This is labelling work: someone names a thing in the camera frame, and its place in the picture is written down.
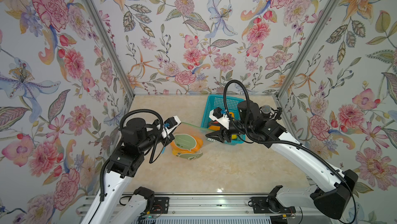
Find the clear zip-top bag green print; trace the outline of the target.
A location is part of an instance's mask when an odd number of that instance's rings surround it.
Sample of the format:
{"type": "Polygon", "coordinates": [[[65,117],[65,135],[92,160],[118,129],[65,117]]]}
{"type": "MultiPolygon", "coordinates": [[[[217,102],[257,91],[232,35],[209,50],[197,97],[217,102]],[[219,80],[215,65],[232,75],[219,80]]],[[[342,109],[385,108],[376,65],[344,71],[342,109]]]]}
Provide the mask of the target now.
{"type": "Polygon", "coordinates": [[[175,157],[183,158],[189,161],[196,160],[203,156],[203,148],[210,143],[207,140],[206,134],[213,132],[213,130],[201,128],[195,125],[191,125],[188,123],[182,123],[178,128],[173,132],[174,138],[181,138],[186,142],[185,149],[188,150],[185,154],[178,154],[175,157]],[[199,137],[203,140],[204,144],[202,148],[198,152],[191,151],[195,147],[195,140],[193,136],[199,137]]]}

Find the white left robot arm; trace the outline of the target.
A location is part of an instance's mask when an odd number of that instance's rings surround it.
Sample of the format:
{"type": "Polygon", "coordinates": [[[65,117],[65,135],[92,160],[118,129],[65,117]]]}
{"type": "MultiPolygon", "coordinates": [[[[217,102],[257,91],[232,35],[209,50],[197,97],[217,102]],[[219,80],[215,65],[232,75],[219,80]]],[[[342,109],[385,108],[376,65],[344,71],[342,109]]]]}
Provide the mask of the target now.
{"type": "Polygon", "coordinates": [[[149,211],[154,192],[141,187],[117,214],[114,210],[126,187],[144,162],[145,153],[163,141],[163,120],[147,124],[142,118],[133,118],[124,125],[121,139],[100,171],[100,189],[86,216],[84,224],[132,224],[149,211]]]}

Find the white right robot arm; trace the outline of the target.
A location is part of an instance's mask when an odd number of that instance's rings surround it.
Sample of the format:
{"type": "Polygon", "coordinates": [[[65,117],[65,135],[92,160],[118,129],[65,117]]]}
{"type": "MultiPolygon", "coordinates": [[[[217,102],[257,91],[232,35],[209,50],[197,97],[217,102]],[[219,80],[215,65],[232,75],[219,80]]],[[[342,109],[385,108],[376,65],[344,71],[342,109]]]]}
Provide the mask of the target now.
{"type": "Polygon", "coordinates": [[[355,200],[353,190],[358,175],[352,170],[334,167],[295,139],[278,123],[281,108],[259,107],[252,101],[242,101],[237,109],[239,119],[226,108],[216,107],[209,112],[212,123],[220,127],[206,135],[209,140],[230,143],[234,135],[245,135],[251,142],[264,145],[287,158],[314,182],[314,185],[300,190],[275,186],[267,196],[268,209],[279,213],[287,207],[308,207],[331,219],[341,220],[348,203],[355,200]]]}

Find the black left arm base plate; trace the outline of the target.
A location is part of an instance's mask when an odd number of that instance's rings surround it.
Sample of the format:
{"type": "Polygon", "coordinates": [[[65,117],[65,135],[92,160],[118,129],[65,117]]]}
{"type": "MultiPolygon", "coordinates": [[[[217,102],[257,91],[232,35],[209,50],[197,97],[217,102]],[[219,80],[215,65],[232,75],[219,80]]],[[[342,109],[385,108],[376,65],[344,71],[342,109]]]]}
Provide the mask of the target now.
{"type": "Polygon", "coordinates": [[[169,197],[154,197],[146,205],[146,209],[142,212],[143,214],[167,214],[170,206],[169,197]]]}

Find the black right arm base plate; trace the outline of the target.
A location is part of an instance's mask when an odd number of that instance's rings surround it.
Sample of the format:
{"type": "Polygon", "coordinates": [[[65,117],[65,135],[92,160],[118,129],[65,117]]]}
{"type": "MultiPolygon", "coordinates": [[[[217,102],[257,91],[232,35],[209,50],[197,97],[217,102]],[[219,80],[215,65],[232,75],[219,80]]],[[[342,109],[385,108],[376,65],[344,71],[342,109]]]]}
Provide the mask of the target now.
{"type": "Polygon", "coordinates": [[[251,197],[248,206],[255,214],[295,214],[294,207],[284,207],[277,200],[268,197],[251,197]]]}

